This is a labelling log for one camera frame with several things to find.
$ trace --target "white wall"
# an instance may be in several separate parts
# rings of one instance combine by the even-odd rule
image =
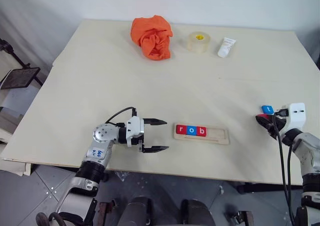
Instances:
[[[319,56],[320,0],[0,0],[0,38],[48,72],[81,19],[155,14],[171,23],[294,30]]]

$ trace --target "orange cloth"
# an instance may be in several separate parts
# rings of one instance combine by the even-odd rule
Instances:
[[[161,16],[135,18],[131,26],[131,39],[151,60],[170,58],[169,43],[173,33],[170,24]]]

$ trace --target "red object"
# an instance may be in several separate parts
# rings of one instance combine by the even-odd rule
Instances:
[[[186,125],[177,124],[177,126],[175,128],[175,132],[178,135],[186,135],[187,134],[187,126]]]
[[[207,128],[206,127],[196,127],[196,135],[205,137],[207,136]]]
[[[266,114],[266,113],[258,114],[257,116],[262,117],[262,118],[266,118],[267,120],[270,119],[270,114]]]
[[[131,39],[142,48],[144,56],[148,59],[169,59],[169,37],[172,36],[170,24],[161,16],[139,17],[132,22]]]

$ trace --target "tape roll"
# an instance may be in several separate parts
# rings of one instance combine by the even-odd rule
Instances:
[[[204,53],[208,49],[210,36],[205,32],[192,32],[189,34],[186,48],[195,53]]]

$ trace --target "table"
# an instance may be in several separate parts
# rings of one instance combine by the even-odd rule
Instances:
[[[170,148],[143,154],[116,145],[109,169],[281,184],[278,143],[255,120],[260,107],[304,102],[304,130],[320,136],[320,73],[294,32],[173,24],[171,59],[152,61],[131,41],[130,28],[84,20],[1,157],[79,167],[94,127],[134,106],[142,118],[168,122],[147,126],[145,144]],[[186,49],[194,31],[211,36],[207,52]],[[223,37],[237,40],[227,58],[217,56]],[[225,127],[230,144],[176,140],[174,123]],[[288,147],[283,151],[287,157]],[[291,182],[302,183],[295,156]]]

